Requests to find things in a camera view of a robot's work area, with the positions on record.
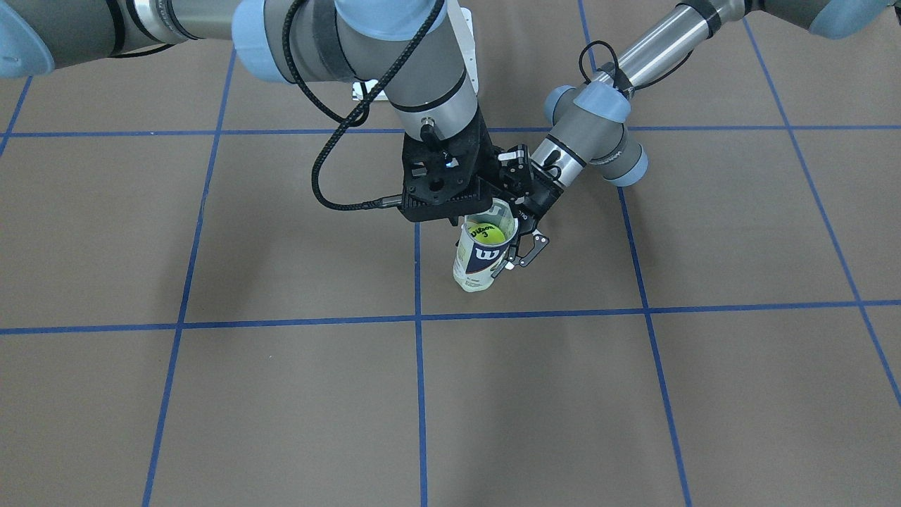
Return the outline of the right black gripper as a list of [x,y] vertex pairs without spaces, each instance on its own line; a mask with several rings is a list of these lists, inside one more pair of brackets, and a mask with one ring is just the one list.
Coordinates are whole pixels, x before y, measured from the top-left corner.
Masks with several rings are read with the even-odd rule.
[[460,134],[451,138],[451,154],[460,159],[461,190],[450,200],[453,212],[485,212],[500,195],[498,160],[502,149],[492,142],[482,113],[476,113]]

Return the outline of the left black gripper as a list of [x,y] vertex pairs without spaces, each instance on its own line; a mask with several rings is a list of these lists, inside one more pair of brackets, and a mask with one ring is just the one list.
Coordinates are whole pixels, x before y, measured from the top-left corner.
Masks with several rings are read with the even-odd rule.
[[[537,225],[563,193],[563,187],[556,178],[559,168],[553,166],[547,173],[533,163],[531,166],[534,174],[532,193],[517,199],[517,211],[515,203],[499,196],[493,198],[493,224],[502,233],[518,233],[520,225]],[[531,240],[531,248],[525,251],[522,241],[528,239]],[[498,266],[491,269],[491,278],[498,278],[504,270],[527,267],[549,243],[549,237],[538,229],[518,234],[503,251]]]

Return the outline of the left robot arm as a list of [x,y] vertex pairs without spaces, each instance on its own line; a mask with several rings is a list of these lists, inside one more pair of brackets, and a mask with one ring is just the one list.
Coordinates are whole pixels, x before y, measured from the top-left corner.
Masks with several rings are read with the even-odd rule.
[[631,99],[666,78],[695,48],[721,26],[760,11],[827,39],[859,32],[889,7],[888,1],[681,1],[672,12],[637,39],[622,55],[578,87],[555,89],[545,101],[551,130],[531,152],[530,161],[514,167],[515,176],[530,175],[532,188],[515,190],[512,211],[519,221],[504,257],[491,267],[528,266],[547,239],[538,222],[566,187],[588,166],[617,187],[637,183],[649,166],[647,151],[626,127]]

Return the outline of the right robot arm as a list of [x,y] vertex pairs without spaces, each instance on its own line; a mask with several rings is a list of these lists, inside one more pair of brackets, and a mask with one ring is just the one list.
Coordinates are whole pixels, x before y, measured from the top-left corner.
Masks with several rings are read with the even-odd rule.
[[[4,78],[228,39],[247,71],[297,86],[337,123],[311,171],[326,208],[397,208],[424,222],[492,204],[498,151],[444,1],[4,1],[1,22]],[[326,199],[326,158],[381,93],[405,131],[401,195]]]

